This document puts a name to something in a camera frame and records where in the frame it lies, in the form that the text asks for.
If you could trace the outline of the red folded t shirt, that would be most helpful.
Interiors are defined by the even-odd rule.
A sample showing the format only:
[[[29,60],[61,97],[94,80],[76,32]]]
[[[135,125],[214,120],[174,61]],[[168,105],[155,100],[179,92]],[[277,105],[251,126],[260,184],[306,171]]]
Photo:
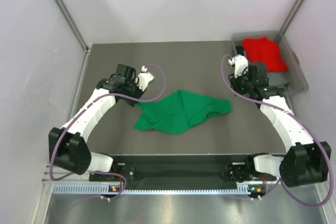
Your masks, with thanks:
[[[267,37],[245,39],[242,44],[250,62],[262,62],[268,72],[287,72],[288,66],[284,62],[277,43]]]

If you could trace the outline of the black folded t shirt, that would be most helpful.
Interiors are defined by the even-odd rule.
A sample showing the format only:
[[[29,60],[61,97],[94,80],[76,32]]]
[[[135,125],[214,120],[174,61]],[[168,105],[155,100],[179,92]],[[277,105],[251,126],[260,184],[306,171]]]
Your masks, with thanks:
[[[244,56],[245,58],[247,58],[247,53],[246,53],[245,49],[243,48],[243,46],[236,46],[235,49],[236,49],[238,55],[241,55],[241,56]]]

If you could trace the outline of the aluminium frame rail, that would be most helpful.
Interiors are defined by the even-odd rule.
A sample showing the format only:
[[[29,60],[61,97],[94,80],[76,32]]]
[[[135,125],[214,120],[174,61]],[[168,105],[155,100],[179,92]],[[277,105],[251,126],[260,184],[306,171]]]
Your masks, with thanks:
[[[53,177],[60,178],[69,174],[69,171],[59,168],[57,166],[53,167]],[[45,184],[86,184],[89,183],[89,173],[84,173],[83,175],[72,174],[61,180],[52,180],[50,178],[49,165],[46,166],[46,169],[43,174],[42,182]]]

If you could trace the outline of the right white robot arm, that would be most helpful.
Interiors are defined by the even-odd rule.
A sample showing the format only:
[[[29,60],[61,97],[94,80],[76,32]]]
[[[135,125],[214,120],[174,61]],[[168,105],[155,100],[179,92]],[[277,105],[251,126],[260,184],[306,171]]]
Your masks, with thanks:
[[[301,123],[292,117],[282,91],[270,86],[266,65],[249,63],[243,56],[228,61],[235,68],[228,76],[231,88],[252,100],[280,136],[286,154],[255,154],[249,157],[245,174],[252,180],[264,173],[279,177],[287,187],[321,183],[327,180],[331,148],[327,142],[317,145]]]

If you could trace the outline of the clear plastic bin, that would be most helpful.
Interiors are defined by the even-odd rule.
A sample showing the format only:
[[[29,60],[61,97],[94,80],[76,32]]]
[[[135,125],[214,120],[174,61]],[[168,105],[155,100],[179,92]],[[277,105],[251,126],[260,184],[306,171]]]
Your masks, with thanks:
[[[284,73],[283,76],[286,77],[289,83],[287,85],[281,86],[285,89],[285,94],[289,96],[295,96],[297,94],[306,92],[309,89],[309,85],[301,70],[299,59],[292,51],[286,37],[279,31],[255,31],[232,34],[231,43],[234,54],[239,54],[236,47],[242,46],[245,39],[259,39],[263,37],[266,37],[267,39],[278,44],[281,56],[288,66],[288,71]]]

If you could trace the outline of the grey folded t shirt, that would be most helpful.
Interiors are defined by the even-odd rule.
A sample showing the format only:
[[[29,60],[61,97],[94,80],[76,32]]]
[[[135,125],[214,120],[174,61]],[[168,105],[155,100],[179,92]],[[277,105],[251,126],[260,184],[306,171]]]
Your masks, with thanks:
[[[263,62],[250,64],[251,77],[257,87],[274,86],[284,88],[289,84],[289,80],[283,72],[268,72],[267,66]]]

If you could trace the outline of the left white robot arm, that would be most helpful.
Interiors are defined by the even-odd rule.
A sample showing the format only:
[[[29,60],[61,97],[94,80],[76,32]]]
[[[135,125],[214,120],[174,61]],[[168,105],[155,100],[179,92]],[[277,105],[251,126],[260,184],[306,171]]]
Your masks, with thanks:
[[[107,180],[116,179],[119,168],[113,164],[113,158],[90,151],[88,138],[119,100],[134,106],[153,80],[145,66],[136,73],[134,68],[119,64],[114,74],[98,82],[88,101],[69,122],[51,129],[48,135],[51,165],[72,174],[98,171]]]

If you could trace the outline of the green t shirt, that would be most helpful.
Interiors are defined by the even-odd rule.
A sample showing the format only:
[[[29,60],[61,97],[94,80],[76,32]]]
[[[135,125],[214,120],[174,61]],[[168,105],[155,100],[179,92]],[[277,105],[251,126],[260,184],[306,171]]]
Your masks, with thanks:
[[[141,102],[138,107],[142,114],[134,125],[136,130],[155,130],[172,135],[182,134],[233,110],[229,100],[183,90],[178,90],[161,101]]]

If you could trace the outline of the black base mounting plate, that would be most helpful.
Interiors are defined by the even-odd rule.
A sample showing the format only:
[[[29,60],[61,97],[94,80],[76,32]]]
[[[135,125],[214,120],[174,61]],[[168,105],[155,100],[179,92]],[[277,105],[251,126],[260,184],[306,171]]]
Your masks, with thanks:
[[[271,175],[251,175],[246,154],[115,155],[111,172],[127,189],[233,189],[237,183],[263,185]]]

